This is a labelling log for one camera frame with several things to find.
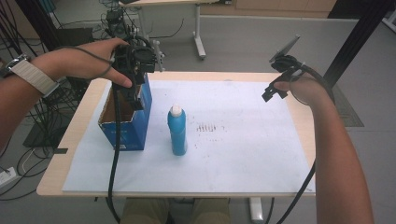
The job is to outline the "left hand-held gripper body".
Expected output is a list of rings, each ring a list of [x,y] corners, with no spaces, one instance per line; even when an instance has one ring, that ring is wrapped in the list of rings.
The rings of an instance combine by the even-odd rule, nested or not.
[[[133,84],[141,85],[146,82],[146,73],[153,73],[156,54],[146,38],[140,35],[128,36],[127,45],[120,45],[113,51],[112,67],[127,76]]]

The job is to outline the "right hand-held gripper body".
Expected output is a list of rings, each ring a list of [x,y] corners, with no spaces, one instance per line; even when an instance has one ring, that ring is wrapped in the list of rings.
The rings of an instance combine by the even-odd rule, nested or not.
[[[300,36],[295,35],[285,47],[278,49],[276,54],[269,60],[270,65],[280,73],[280,76],[272,81],[271,84],[275,84],[278,81],[292,81],[303,74],[303,64],[288,54],[299,39]]]

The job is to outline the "blue cardboard box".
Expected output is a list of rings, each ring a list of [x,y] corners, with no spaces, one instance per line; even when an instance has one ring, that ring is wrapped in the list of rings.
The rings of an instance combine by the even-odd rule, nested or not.
[[[145,108],[143,110],[133,109],[131,104],[119,94],[121,150],[143,150],[145,147],[152,103],[147,75],[145,75],[145,80],[143,87]],[[116,113],[112,90],[107,92],[106,102],[99,117],[98,125],[114,147],[116,145]]]

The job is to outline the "blue plastic bottle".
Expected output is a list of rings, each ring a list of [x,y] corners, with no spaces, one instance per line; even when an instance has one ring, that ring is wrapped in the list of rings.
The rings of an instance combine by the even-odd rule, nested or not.
[[[173,104],[167,115],[167,124],[171,134],[173,154],[183,156],[187,152],[186,114],[180,105]]]

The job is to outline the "person's right hand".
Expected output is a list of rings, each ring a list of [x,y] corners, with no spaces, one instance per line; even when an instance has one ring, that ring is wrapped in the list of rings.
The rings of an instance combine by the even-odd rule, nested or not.
[[[298,101],[309,106],[332,101],[324,87],[309,75],[295,77],[293,81],[277,81],[274,86],[280,91],[290,91]]]

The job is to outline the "person's left hand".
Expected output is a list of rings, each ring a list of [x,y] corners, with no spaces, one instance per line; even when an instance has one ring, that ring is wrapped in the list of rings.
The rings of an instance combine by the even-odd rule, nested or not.
[[[111,54],[120,45],[126,45],[126,42],[120,38],[112,38],[73,48],[64,47],[34,58],[31,64],[53,80],[61,77],[100,77],[130,88],[132,81],[111,66]]]

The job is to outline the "white desk with metal legs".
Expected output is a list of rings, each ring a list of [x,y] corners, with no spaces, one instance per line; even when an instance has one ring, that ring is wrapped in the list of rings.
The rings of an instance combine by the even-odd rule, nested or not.
[[[192,16],[195,18],[195,29],[192,36],[197,48],[198,56],[201,60],[206,57],[204,44],[201,39],[201,5],[213,4],[219,0],[118,0],[121,7],[131,7],[137,11],[140,31],[146,39],[156,40],[156,37],[149,36],[146,29],[146,19],[150,16],[157,16],[164,19],[173,14],[180,15],[182,10],[190,8]]]

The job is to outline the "wristwatch with beige band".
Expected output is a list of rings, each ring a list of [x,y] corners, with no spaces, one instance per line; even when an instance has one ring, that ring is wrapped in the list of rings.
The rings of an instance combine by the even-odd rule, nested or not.
[[[31,58],[27,54],[19,55],[0,69],[0,77],[17,75],[42,93],[44,98],[47,98],[59,87],[59,83],[32,65],[30,60]]]

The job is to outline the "person's left leg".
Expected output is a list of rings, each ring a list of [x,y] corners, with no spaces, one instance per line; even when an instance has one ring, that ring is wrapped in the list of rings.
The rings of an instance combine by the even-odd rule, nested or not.
[[[129,198],[123,207],[120,224],[165,224],[169,207],[166,199]]]

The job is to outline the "person's leg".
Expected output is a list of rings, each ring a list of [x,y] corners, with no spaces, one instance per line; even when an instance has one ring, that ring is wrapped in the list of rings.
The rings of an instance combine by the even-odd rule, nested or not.
[[[227,198],[196,199],[190,224],[231,224]]]
[[[123,207],[120,224],[165,224],[169,207],[166,199],[129,198]]]

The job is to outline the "white table leg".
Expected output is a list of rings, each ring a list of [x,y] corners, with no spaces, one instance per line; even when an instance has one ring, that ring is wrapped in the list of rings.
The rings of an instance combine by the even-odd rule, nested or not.
[[[263,223],[262,200],[259,197],[251,197],[248,199],[248,205],[251,221],[254,223]]]

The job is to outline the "person's right leg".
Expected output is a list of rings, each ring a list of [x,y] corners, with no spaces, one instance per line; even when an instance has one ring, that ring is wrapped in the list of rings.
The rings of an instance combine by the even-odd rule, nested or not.
[[[231,224],[227,198],[196,199],[190,224]]]

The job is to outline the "white power strip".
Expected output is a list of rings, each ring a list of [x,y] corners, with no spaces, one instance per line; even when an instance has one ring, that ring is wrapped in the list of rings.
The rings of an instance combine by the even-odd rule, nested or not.
[[[18,175],[15,169],[13,167],[7,168],[5,171],[0,173],[0,188],[6,186],[17,178]]]

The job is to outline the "black metal post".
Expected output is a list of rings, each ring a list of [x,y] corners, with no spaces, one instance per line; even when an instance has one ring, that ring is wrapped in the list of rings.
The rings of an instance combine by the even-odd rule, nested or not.
[[[373,0],[366,9],[364,9],[357,24],[352,29],[323,77],[331,88],[345,73],[348,66],[357,56],[382,19],[386,16],[395,1],[396,0]]]

